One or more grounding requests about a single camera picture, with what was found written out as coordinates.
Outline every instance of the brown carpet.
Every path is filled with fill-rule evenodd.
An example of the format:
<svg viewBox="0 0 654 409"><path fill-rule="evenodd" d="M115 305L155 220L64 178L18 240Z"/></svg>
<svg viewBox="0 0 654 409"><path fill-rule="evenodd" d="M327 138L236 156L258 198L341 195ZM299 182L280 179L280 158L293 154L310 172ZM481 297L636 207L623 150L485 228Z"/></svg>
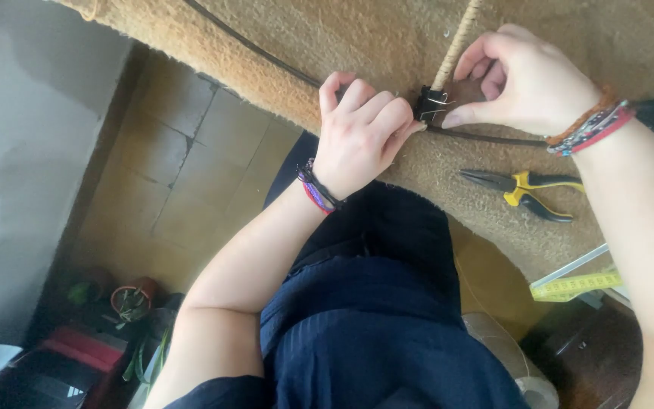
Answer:
<svg viewBox="0 0 654 409"><path fill-rule="evenodd" d="M95 0L59 0L89 15ZM377 90L413 103L430 84L467 4L458 0L201 0L209 11L282 61L315 79L354 70ZM272 66L223 33L182 0L98 0L96 21L139 39L233 88L253 104L317 132L315 89ZM599 83L626 98L654 97L654 0L485 0L473 36L517 23L558 45ZM476 84L456 87L459 102ZM501 126L468 126L502 137L530 138ZM553 188L538 196L575 215L572 223L540 220L511 208L500 194L456 176L461 168L576 174L570 159L541 148L415 134L381 179L432 200L494 242L533 281L594 248L603 238L586 198Z"/></svg>

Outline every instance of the black bracelet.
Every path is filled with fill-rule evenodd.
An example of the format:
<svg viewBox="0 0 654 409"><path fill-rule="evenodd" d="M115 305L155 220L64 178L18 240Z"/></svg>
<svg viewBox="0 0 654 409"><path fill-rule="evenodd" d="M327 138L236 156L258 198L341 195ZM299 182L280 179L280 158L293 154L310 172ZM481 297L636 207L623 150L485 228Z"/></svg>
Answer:
<svg viewBox="0 0 654 409"><path fill-rule="evenodd" d="M340 209L344 203L347 200L338 200L332 194L327 190L327 188L320 183L320 181L317 180L317 177L315 174L312 172L312 165L315 162L315 158L310 158L307 161L307 164L305 164L302 167L297 167L296 172L297 172L297 178L304 183L310 183L312 184L318 192L322 195L322 197L325 198L329 202L329 204L334 208L335 210Z"/></svg>

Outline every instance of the white wall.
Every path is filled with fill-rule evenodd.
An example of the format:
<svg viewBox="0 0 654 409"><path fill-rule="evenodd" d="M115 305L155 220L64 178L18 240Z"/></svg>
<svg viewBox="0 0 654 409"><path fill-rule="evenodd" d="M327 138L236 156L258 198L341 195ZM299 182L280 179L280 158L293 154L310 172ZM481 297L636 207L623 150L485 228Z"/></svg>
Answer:
<svg viewBox="0 0 654 409"><path fill-rule="evenodd" d="M22 341L130 40L41 0L0 0L0 342Z"/></svg>

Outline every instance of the measuring tape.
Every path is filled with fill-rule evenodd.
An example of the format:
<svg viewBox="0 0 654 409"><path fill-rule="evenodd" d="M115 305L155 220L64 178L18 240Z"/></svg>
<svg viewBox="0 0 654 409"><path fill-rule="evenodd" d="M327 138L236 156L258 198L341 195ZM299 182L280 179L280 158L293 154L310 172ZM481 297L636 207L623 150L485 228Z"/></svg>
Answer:
<svg viewBox="0 0 654 409"><path fill-rule="evenodd" d="M581 293L592 290L602 290L622 285L617 268L612 266L599 273L583 276L558 278L538 287L529 286L535 301L564 303Z"/></svg>

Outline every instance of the pliers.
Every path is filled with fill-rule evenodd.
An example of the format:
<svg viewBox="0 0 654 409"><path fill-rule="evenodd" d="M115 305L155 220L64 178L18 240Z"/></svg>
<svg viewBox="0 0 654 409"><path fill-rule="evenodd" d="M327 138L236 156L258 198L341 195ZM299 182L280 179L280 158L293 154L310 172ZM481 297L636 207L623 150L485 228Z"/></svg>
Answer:
<svg viewBox="0 0 654 409"><path fill-rule="evenodd" d="M527 170L511 176L498 175L481 170L459 170L459 175L471 182L504 192L504 200L512 206L522 205L542 219L550 221L572 221L572 215L555 212L531 194L531 190L551 186L569 186L584 193L582 180L573 176L542 176Z"/></svg>

